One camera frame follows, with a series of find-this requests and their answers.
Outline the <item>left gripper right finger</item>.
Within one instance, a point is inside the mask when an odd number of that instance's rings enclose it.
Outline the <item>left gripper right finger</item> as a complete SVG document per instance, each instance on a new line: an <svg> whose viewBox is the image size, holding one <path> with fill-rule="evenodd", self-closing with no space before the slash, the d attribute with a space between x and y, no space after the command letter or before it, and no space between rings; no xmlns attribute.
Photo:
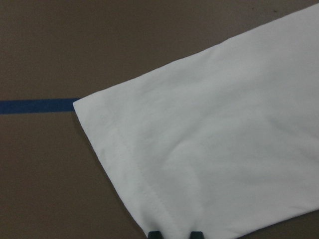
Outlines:
<svg viewBox="0 0 319 239"><path fill-rule="evenodd" d="M192 231L190 233L190 239L205 239L205 237L201 231Z"/></svg>

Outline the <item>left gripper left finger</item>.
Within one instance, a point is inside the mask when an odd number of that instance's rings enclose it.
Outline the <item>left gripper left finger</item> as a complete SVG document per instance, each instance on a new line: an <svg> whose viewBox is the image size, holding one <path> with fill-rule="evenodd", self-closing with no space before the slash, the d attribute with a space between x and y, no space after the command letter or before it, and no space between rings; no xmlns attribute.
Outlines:
<svg viewBox="0 0 319 239"><path fill-rule="evenodd" d="M160 231L151 231L148 233L148 239L162 239Z"/></svg>

